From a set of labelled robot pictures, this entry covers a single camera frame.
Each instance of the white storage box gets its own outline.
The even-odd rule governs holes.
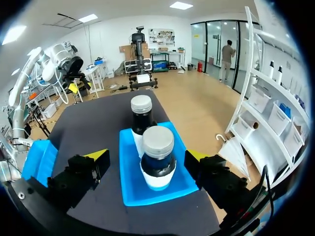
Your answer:
[[[289,155],[295,157],[300,148],[304,145],[304,140],[299,134],[299,131],[297,131],[295,125],[293,123],[291,124],[291,129],[283,144],[286,147]]]
[[[278,103],[277,101],[274,102],[268,123],[277,135],[281,135],[286,126],[291,122],[291,119],[280,109]]]
[[[251,85],[251,87],[252,90],[248,102],[252,107],[262,113],[265,110],[267,103],[269,102],[271,97],[268,94],[268,91],[262,86]]]
[[[56,104],[56,107],[59,107],[63,103],[63,101],[61,97],[59,97],[54,103]]]
[[[44,111],[44,115],[46,116],[46,118],[51,118],[54,113],[56,113],[57,108],[56,105],[54,103],[50,104]]]
[[[235,131],[243,140],[247,139],[252,132],[255,131],[253,125],[247,124],[240,116],[238,117],[238,121],[235,125]]]

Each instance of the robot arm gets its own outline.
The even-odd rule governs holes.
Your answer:
[[[30,77],[31,72],[34,69],[36,63],[42,65],[44,68],[45,65],[50,60],[50,57],[47,56],[42,48],[37,48],[33,51],[32,55],[29,57],[25,66],[23,67],[14,87],[9,96],[9,106],[14,108],[14,115],[12,119],[12,131],[13,131],[13,142],[15,144],[19,143],[18,138],[25,137],[24,130],[24,109],[25,109],[25,99],[21,95],[23,87],[27,82],[27,79]],[[26,146],[17,146],[18,151],[26,151]]]
[[[21,106],[22,103],[22,97],[21,92],[23,91],[23,87],[25,86],[25,83],[27,79],[30,77],[31,72],[34,69],[34,66],[36,63],[40,64],[45,67],[45,65],[49,62],[50,57],[47,56],[42,48],[37,48],[33,51],[32,55],[24,65],[18,80],[16,81],[13,90],[11,91],[11,94],[9,96],[9,106],[17,109],[19,106]]]
[[[79,70],[83,65],[83,61],[80,57],[73,57],[61,44],[57,44],[53,47],[51,50],[51,58],[44,53],[42,48],[38,47],[34,49],[32,55],[23,67],[9,97],[9,106],[15,109],[12,120],[13,139],[15,144],[18,143],[19,138],[25,137],[24,109],[26,102],[21,95],[21,92],[36,63],[43,68],[43,80],[52,85],[57,85],[57,83],[59,83],[61,86],[60,79],[70,85],[74,78],[81,78],[81,80],[87,84],[88,89],[91,88],[85,79],[85,75],[79,73]],[[25,151],[27,150],[27,147],[17,146],[17,150]]]

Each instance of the floor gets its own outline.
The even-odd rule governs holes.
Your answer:
[[[197,71],[186,71],[185,74],[169,71],[156,73],[154,77],[158,78],[159,87],[154,89],[154,93],[169,119],[174,123],[186,147],[207,155],[217,154],[222,142],[217,141],[215,136],[224,134],[235,110],[239,94],[217,79]],[[130,89],[127,89],[110,93],[112,90],[110,86],[115,84],[117,85],[116,88],[121,85],[128,86],[128,78],[126,76],[106,78],[104,80],[105,91],[99,92],[99,96],[130,92]],[[68,95],[68,98],[69,104],[62,104],[54,116],[45,121],[49,130],[52,130],[64,109],[73,104],[74,100],[71,94]],[[97,99],[95,93],[83,97],[84,101],[92,99]],[[48,104],[48,101],[41,102],[43,106]],[[46,136],[33,124],[31,138],[34,140],[46,139]],[[227,163],[227,166],[231,168],[232,172],[243,177],[230,163]],[[248,189],[252,189],[259,182],[260,174],[250,161],[248,162],[248,169],[252,180],[248,184]],[[211,198],[210,201],[214,206],[219,222],[221,222],[226,215],[225,211],[219,209]]]
[[[200,60],[198,60],[196,58],[191,59],[191,63],[196,65],[196,66],[198,65],[199,61]],[[210,75],[213,78],[216,78],[216,79],[220,78],[220,76],[221,76],[220,70],[221,69],[215,65],[207,64],[207,71],[206,72],[208,75]],[[227,80],[224,80],[223,83],[229,87],[232,87],[233,80],[234,80],[234,74],[235,74],[235,70],[231,69]],[[235,83],[235,87],[234,87],[234,89],[238,92],[242,91],[244,80],[245,80],[245,74],[246,74],[246,71],[244,71],[244,70],[238,71],[236,83]]]

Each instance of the man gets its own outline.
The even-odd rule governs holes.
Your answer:
[[[227,80],[231,68],[231,57],[235,56],[236,49],[231,47],[232,41],[228,40],[227,45],[222,48],[222,67],[220,82],[223,81],[223,77]]]

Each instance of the beige floor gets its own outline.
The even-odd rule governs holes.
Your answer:
[[[188,149],[193,149],[208,155],[218,153],[222,143],[217,141],[215,135],[224,134],[224,131],[232,117],[239,94],[231,88],[220,83],[217,79],[195,71],[178,74],[176,71],[154,74],[158,78],[158,89],[154,93],[165,109],[169,119],[174,123],[178,133]],[[104,86],[111,84],[118,86],[129,85],[125,76],[104,80]],[[100,97],[110,96],[122,92],[130,92],[130,89],[110,93],[106,89],[99,93]],[[84,100],[96,99],[95,94],[84,97]],[[55,115],[46,121],[48,129],[52,130],[55,121],[67,106],[73,104],[72,95],[69,96],[69,104],[62,104]],[[31,134],[33,139],[46,139],[39,128],[34,128]],[[242,177],[242,174],[231,164],[227,164],[231,171]],[[254,165],[249,166],[251,182],[248,189],[252,189],[260,179],[260,174]],[[213,202],[219,222],[226,215]]]

